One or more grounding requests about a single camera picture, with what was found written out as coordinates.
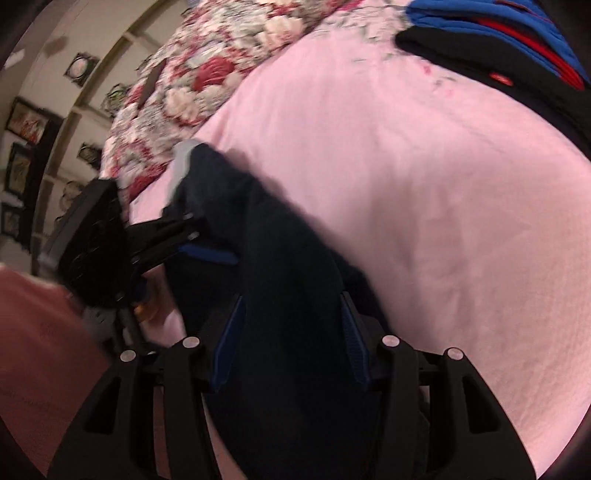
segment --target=folded clothes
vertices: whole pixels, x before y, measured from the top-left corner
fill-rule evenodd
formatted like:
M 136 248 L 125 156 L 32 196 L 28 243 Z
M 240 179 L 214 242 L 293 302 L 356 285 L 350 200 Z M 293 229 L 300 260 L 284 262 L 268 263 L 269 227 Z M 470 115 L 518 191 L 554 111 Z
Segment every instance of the folded clothes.
M 481 33 L 500 38 L 558 74 L 551 62 L 516 38 L 459 18 L 482 17 L 497 22 L 507 20 L 512 22 L 511 25 L 521 24 L 535 31 L 557 55 L 589 82 L 587 72 L 568 42 L 552 20 L 532 0 L 414 0 L 407 8 L 407 15 L 419 27 L 440 28 L 456 33 Z
M 396 45 L 504 92 L 542 116 L 591 160 L 591 90 L 577 90 L 530 56 L 488 35 L 411 27 Z
M 510 35 L 513 38 L 516 38 L 523 44 L 527 45 L 529 48 L 532 48 L 537 53 L 541 54 L 549 61 L 552 62 L 554 67 L 558 70 L 558 76 L 560 76 L 563 81 L 568 83 L 571 87 L 576 88 L 577 90 L 584 90 L 584 85 L 581 77 L 577 73 L 577 71 L 572 68 L 568 63 L 566 63 L 562 58 L 560 58 L 556 53 L 550 50 L 545 45 L 539 43 L 536 39 L 530 38 L 526 34 L 515 30 L 507 25 L 503 25 L 502 23 L 496 22 L 494 20 L 489 20 L 487 18 L 480 18 L 476 20 L 480 25 L 485 25 L 487 27 L 493 28 L 494 30 L 501 31 L 507 35 Z

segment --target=decorative plate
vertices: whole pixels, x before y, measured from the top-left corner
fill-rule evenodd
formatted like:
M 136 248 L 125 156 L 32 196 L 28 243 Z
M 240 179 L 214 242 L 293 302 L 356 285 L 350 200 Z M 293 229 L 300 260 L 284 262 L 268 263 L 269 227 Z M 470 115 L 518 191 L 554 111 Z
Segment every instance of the decorative plate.
M 92 168 L 96 171 L 100 171 L 100 161 L 103 156 L 103 151 L 101 148 L 90 145 L 88 143 L 83 143 L 78 151 L 78 158 L 82 161 L 88 163 Z
M 118 83 L 107 93 L 103 103 L 100 104 L 100 108 L 110 117 L 115 118 L 119 110 L 124 107 L 125 98 L 130 90 L 131 85 Z
M 100 59 L 97 57 L 93 57 L 88 53 L 79 53 L 75 56 L 74 60 L 72 60 L 72 63 L 70 63 L 64 76 L 82 87 L 99 62 Z

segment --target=black fabric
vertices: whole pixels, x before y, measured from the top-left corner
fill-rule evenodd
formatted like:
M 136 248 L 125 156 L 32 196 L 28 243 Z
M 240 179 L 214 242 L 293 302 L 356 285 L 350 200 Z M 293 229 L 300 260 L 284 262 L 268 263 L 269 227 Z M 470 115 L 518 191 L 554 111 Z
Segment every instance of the black fabric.
M 396 45 L 432 63 L 477 80 L 523 103 L 560 130 L 591 159 L 591 90 L 560 78 L 500 39 L 411 27 L 396 36 Z M 499 73 L 513 86 L 493 78 Z
M 227 275 L 184 255 L 165 264 L 188 332 L 200 330 L 206 306 L 224 291 L 243 288 L 248 317 L 230 380 L 206 398 L 238 465 L 250 480 L 361 479 L 380 394 L 362 392 L 353 379 L 339 294 L 347 289 L 361 313 L 384 322 L 363 275 L 206 145 L 193 151 L 171 208 L 204 213 L 212 234 L 241 257 L 241 267 Z M 425 439 L 426 420 L 418 410 L 417 417 Z

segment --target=red fabric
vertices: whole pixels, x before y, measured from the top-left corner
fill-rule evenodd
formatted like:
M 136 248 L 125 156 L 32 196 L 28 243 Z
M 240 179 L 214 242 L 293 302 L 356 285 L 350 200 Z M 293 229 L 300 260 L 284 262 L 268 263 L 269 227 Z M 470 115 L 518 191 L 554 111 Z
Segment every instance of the red fabric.
M 577 90 L 584 90 L 583 80 L 581 79 L 577 71 L 575 71 L 574 68 L 572 68 L 559 55 L 551 51 L 545 45 L 542 45 L 533 38 L 530 38 L 527 35 L 494 20 L 490 20 L 488 18 L 477 18 L 476 22 L 485 27 L 493 28 L 494 30 L 503 32 L 504 34 L 509 35 L 516 40 L 519 40 L 524 45 L 527 45 L 529 48 L 531 48 L 532 50 L 536 51 L 537 53 L 551 61 L 558 69 L 560 78 L 563 81 L 565 81 L 571 87 L 576 88 Z

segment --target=blue fabric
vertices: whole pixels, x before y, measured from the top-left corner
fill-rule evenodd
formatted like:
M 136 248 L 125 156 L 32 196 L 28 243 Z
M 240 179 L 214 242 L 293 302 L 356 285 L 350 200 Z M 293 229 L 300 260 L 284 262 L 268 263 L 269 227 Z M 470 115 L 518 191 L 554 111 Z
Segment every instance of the blue fabric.
M 547 60 L 545 60 L 545 64 L 540 62 L 540 58 L 543 58 L 541 55 L 502 32 L 472 22 L 462 22 L 445 17 L 457 17 L 458 13 L 461 12 L 466 17 L 477 17 L 481 15 L 483 17 L 495 17 L 497 19 L 505 18 L 512 22 L 517 22 L 534 30 L 564 61 L 589 82 L 587 72 L 585 72 L 572 48 L 570 48 L 558 28 L 556 28 L 538 5 L 532 0 L 511 0 L 512 3 L 521 5 L 529 10 L 522 11 L 519 8 L 497 4 L 495 2 L 496 0 L 414 0 L 407 8 L 407 15 L 413 24 L 421 27 L 441 28 L 442 30 L 457 33 L 489 34 L 505 41 L 511 39 L 510 43 L 512 45 L 521 45 L 520 50 L 526 52 L 538 63 L 544 66 L 551 65 Z M 556 69 L 552 67 L 551 71 L 556 72 Z
M 465 22 L 462 20 L 449 20 L 447 18 L 441 17 L 422 17 L 420 20 L 413 20 L 413 23 L 418 27 L 439 28 L 440 30 L 445 30 L 454 33 L 476 33 L 480 35 L 489 35 L 491 37 L 500 38 L 501 40 L 510 43 L 520 52 L 525 53 L 532 60 L 536 61 L 544 68 L 558 76 L 558 70 L 551 61 L 537 53 L 535 50 L 532 50 L 528 46 L 524 45 L 519 40 L 510 37 L 509 35 L 503 32 L 499 32 L 494 28 L 486 27 L 484 25 L 479 25 L 473 22 Z

